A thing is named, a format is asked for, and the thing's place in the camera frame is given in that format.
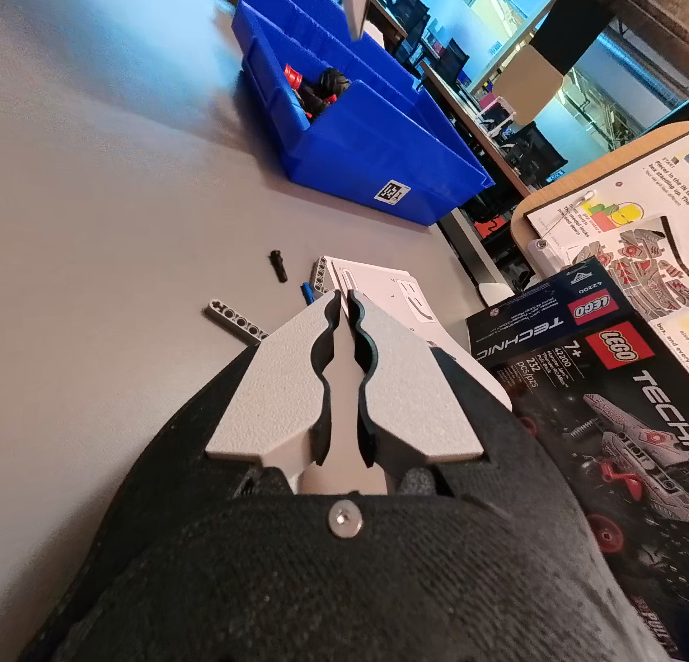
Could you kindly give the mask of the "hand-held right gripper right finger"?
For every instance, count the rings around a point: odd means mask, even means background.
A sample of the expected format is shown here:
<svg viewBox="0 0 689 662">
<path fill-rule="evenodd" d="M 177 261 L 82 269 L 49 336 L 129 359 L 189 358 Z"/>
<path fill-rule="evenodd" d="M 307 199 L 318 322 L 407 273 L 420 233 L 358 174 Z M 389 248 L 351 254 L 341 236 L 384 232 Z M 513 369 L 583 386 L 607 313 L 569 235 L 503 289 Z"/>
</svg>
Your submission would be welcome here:
<svg viewBox="0 0 689 662">
<path fill-rule="evenodd" d="M 366 467 L 395 482 L 413 468 L 480 459 L 484 448 L 437 356 L 362 292 L 349 290 L 357 393 L 357 443 Z"/>
</svg>

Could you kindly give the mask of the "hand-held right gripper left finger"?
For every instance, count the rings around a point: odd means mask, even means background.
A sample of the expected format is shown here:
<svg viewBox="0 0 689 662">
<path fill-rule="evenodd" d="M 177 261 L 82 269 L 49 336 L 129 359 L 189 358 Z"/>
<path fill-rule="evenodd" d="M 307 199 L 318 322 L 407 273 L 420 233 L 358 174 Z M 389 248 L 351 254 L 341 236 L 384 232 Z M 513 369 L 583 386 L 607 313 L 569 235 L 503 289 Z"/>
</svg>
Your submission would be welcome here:
<svg viewBox="0 0 689 662">
<path fill-rule="evenodd" d="M 321 466 L 331 445 L 324 370 L 334 359 L 341 304 L 338 290 L 327 292 L 263 340 L 207 443 L 207 456 L 277 468 L 299 492 L 303 473 Z"/>
</svg>

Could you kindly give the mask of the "grey holed straight beam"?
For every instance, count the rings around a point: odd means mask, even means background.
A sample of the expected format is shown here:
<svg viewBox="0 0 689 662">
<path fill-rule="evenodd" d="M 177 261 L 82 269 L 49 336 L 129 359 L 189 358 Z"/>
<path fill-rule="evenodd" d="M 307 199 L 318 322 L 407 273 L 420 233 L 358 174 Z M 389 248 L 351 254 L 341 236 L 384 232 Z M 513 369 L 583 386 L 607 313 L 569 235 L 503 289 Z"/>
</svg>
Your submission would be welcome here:
<svg viewBox="0 0 689 662">
<path fill-rule="evenodd" d="M 210 301 L 204 308 L 204 314 L 246 345 L 259 345 L 269 336 L 254 322 L 220 300 Z"/>
</svg>

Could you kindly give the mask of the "heap of small plastic pieces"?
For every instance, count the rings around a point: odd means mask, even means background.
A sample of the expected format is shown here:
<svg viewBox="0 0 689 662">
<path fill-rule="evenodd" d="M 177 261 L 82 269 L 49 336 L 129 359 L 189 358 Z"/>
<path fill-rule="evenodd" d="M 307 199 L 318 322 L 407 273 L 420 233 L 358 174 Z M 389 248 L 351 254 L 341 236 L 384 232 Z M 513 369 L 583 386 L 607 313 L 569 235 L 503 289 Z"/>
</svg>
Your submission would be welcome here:
<svg viewBox="0 0 689 662">
<path fill-rule="evenodd" d="M 312 123 L 339 98 L 337 91 L 328 93 L 322 84 L 308 84 L 304 80 L 297 89 L 293 89 L 299 105 L 309 123 Z"/>
</svg>

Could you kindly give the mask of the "grey holed frame piece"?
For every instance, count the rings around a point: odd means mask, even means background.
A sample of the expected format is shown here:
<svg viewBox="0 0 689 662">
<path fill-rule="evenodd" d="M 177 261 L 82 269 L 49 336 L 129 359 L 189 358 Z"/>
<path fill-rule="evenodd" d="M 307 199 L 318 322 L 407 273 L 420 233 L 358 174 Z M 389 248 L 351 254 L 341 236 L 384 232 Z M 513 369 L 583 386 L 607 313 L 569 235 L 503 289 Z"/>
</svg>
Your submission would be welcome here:
<svg viewBox="0 0 689 662">
<path fill-rule="evenodd" d="M 309 279 L 309 287 L 314 300 L 318 300 L 325 294 L 337 289 L 337 286 L 329 272 L 328 262 L 323 255 L 319 256 L 313 264 Z"/>
</svg>

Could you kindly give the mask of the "blue plastic bin with tag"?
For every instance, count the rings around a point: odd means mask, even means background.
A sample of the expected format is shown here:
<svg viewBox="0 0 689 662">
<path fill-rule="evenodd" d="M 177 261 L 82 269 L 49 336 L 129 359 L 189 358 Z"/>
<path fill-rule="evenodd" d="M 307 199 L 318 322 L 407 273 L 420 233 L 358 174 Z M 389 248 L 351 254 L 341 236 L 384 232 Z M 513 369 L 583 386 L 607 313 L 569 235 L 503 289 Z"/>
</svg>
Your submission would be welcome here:
<svg viewBox="0 0 689 662">
<path fill-rule="evenodd" d="M 423 226 L 492 185 L 428 93 L 407 99 L 295 5 L 287 10 L 285 32 L 241 1 L 232 28 L 288 179 Z M 350 86 L 310 122 L 286 66 L 308 81 L 337 68 Z"/>
</svg>

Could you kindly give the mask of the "long wooden background desk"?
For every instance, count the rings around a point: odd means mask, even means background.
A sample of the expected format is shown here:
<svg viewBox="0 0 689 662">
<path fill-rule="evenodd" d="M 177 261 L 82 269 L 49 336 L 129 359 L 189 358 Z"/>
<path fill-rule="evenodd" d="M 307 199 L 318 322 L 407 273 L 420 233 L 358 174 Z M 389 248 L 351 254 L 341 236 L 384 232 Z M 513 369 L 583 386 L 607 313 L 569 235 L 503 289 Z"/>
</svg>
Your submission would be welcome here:
<svg viewBox="0 0 689 662">
<path fill-rule="evenodd" d="M 436 53 L 423 39 L 430 20 L 425 5 L 419 0 L 400 0 L 402 10 L 397 12 L 398 5 L 387 4 L 387 1 L 371 0 L 368 12 L 369 21 L 383 34 L 385 49 L 419 80 L 419 86 L 429 92 L 447 117 L 454 119 L 459 135 L 468 141 L 495 180 L 495 185 L 488 192 L 496 193 L 501 185 L 513 203 L 527 198 L 529 188 L 509 166 L 493 140 L 476 123 L 469 99 L 457 93 L 460 88 L 458 81 L 454 84 L 444 81 L 441 71 L 449 64 L 457 64 L 455 50 L 459 50 L 459 46 L 451 40 L 448 48 L 441 54 Z"/>
</svg>

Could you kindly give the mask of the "grey desk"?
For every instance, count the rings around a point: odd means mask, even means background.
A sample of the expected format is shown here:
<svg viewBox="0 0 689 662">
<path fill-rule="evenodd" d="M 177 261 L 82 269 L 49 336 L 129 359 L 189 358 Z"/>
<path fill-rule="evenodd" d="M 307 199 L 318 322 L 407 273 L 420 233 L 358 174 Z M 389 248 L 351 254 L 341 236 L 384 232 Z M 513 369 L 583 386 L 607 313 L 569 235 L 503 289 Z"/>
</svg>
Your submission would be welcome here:
<svg viewBox="0 0 689 662">
<path fill-rule="evenodd" d="M 1 660 L 56 605 L 133 463 L 321 255 L 408 271 L 457 342 L 483 308 L 436 226 L 295 185 L 225 0 L 1 0 Z M 280 283 L 269 254 L 280 250 Z"/>
</svg>

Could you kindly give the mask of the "large black rubber tyre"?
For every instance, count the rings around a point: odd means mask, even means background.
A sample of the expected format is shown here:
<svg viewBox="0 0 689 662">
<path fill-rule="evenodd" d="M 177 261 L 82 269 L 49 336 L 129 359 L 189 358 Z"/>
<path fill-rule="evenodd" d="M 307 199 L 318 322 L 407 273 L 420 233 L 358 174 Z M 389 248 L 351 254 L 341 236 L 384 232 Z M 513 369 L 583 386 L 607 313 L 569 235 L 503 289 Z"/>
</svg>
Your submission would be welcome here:
<svg viewBox="0 0 689 662">
<path fill-rule="evenodd" d="M 314 90 L 321 99 L 332 103 L 338 100 L 350 85 L 351 82 L 342 72 L 329 67 L 318 77 Z"/>
</svg>

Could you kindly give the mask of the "white Lego panel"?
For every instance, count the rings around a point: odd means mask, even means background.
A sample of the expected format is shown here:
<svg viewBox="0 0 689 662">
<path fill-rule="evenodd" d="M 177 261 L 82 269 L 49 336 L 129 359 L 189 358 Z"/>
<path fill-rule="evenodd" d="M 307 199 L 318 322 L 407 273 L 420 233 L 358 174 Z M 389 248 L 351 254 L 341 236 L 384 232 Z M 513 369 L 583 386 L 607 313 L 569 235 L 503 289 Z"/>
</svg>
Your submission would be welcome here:
<svg viewBox="0 0 689 662">
<path fill-rule="evenodd" d="M 457 342 L 445 330 L 426 300 L 418 281 L 408 272 L 383 268 L 325 256 L 329 272 L 342 295 L 342 310 L 348 315 L 347 295 L 356 290 L 381 309 L 425 339 L 430 346 L 440 347 L 490 391 L 508 410 L 512 410 L 504 387 L 474 359 L 469 346 L 468 330 L 464 341 Z"/>
</svg>

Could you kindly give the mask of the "black toy set box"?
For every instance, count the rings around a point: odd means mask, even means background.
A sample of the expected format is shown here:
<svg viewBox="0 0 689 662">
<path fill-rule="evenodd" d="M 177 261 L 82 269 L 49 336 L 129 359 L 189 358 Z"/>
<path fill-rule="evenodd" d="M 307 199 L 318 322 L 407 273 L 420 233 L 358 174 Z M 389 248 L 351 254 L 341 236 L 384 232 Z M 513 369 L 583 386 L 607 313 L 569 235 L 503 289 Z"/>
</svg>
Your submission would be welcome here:
<svg viewBox="0 0 689 662">
<path fill-rule="evenodd" d="M 687 661 L 687 370 L 597 259 L 470 316 L 467 329 L 632 605 Z"/>
</svg>

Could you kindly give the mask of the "white table leg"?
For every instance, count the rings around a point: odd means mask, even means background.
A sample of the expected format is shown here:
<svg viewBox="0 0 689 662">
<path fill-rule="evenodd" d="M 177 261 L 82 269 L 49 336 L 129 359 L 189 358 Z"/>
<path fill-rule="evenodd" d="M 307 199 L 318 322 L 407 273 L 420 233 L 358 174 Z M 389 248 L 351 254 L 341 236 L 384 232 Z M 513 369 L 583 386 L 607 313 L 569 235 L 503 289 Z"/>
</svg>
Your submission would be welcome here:
<svg viewBox="0 0 689 662">
<path fill-rule="evenodd" d="M 515 296 L 460 208 L 446 214 L 437 222 L 437 227 L 468 274 L 484 307 L 493 307 Z"/>
</svg>

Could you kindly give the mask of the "black pillar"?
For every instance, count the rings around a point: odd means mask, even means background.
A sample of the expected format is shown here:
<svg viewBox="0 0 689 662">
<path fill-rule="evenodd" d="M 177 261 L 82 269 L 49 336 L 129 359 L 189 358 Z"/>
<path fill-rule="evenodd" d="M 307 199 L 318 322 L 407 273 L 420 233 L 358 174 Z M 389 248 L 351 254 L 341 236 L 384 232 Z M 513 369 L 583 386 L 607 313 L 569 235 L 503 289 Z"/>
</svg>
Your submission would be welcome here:
<svg viewBox="0 0 689 662">
<path fill-rule="evenodd" d="M 556 0 L 530 46 L 566 75 L 614 16 L 613 9 L 600 0 Z"/>
</svg>

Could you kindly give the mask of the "grey sticker sheet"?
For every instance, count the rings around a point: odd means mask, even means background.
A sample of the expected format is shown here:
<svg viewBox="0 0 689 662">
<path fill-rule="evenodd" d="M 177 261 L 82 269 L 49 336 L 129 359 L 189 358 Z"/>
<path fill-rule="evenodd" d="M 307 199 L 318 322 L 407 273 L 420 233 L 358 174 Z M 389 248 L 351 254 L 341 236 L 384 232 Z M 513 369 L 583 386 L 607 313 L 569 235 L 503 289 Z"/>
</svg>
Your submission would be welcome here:
<svg viewBox="0 0 689 662">
<path fill-rule="evenodd" d="M 570 244 L 566 260 L 597 259 L 647 321 L 665 318 L 688 308 L 688 267 L 670 222 L 658 215 Z"/>
</svg>

